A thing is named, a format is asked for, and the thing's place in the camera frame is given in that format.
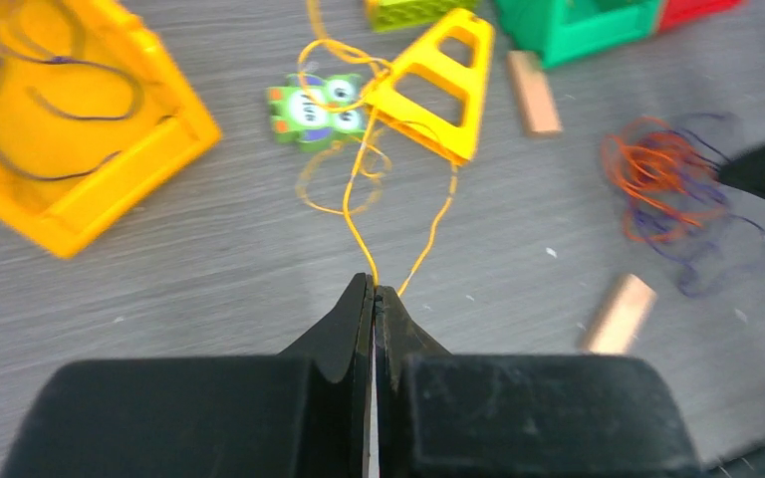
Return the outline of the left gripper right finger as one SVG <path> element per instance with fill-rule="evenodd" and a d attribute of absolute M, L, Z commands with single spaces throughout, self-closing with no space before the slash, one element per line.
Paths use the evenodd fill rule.
<path fill-rule="evenodd" d="M 374 323 L 380 475 L 406 477 L 412 432 L 403 371 L 412 355 L 448 356 L 450 351 L 412 319 L 392 287 L 377 289 Z"/>

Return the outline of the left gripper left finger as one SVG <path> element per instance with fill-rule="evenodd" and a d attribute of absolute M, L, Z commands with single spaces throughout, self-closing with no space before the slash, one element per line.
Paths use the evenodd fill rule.
<path fill-rule="evenodd" d="M 333 308 L 287 346 L 309 359 L 299 439 L 300 477 L 369 475 L 374 285 L 355 275 Z"/>

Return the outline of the orange plastic bin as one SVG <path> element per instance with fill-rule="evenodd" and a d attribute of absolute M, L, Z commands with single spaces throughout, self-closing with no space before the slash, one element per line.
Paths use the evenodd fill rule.
<path fill-rule="evenodd" d="M 220 139 L 117 1 L 0 1 L 0 220 L 70 258 Z"/>

